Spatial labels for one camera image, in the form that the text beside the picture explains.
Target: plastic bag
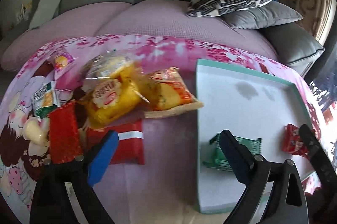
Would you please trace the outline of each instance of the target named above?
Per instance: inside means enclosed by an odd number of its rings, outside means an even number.
[[[86,107],[90,127],[103,128],[133,110],[142,100],[137,76],[141,68],[129,51],[112,52],[94,61],[79,101]]]
[[[203,103],[188,91],[177,68],[159,70],[148,74],[147,78],[147,85],[140,87],[152,110],[145,112],[146,118],[159,119],[203,107]]]
[[[113,51],[94,61],[86,79],[105,80],[109,78],[128,78],[136,69],[135,56],[128,50]]]

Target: red snack package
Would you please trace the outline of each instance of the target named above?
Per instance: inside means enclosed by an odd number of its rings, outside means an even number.
[[[142,120],[102,129],[87,129],[87,149],[99,143],[109,130],[118,133],[119,143],[110,164],[137,162],[144,165]]]
[[[303,141],[301,140],[298,131],[299,128],[292,124],[288,124],[285,127],[285,138],[282,144],[282,151],[287,152],[291,155],[299,155],[308,159],[308,149],[303,144]]]
[[[50,158],[53,163],[72,161],[82,155],[77,121],[75,116],[75,100],[49,113],[50,118]]]

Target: cartoon girl print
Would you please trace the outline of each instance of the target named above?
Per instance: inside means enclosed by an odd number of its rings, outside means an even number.
[[[17,165],[21,158],[24,169],[33,180],[39,178],[42,160],[48,157],[49,144],[46,143],[44,146],[34,144],[24,135],[23,127],[33,115],[31,96],[43,83],[52,80],[53,66],[45,62],[23,89],[14,95],[9,104],[7,123],[0,134],[0,157],[4,165],[6,167]],[[49,118],[46,119],[39,123],[44,130],[49,124]]]

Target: orange snack package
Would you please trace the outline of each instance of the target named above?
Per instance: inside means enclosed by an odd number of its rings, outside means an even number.
[[[147,78],[155,84],[148,92],[141,91],[151,105],[151,111],[145,112],[146,118],[165,118],[203,107],[203,103],[188,91],[177,68],[159,70],[148,74]],[[150,93],[152,98],[155,93],[157,100],[149,99]]]

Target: biscuit package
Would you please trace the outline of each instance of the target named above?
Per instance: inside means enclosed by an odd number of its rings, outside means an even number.
[[[130,78],[114,78],[97,85],[79,103],[86,107],[90,127],[103,128],[133,110],[141,101],[136,83]]]
[[[43,84],[32,96],[34,115],[39,120],[46,118],[51,111],[61,106],[55,92],[55,84],[54,81]]]

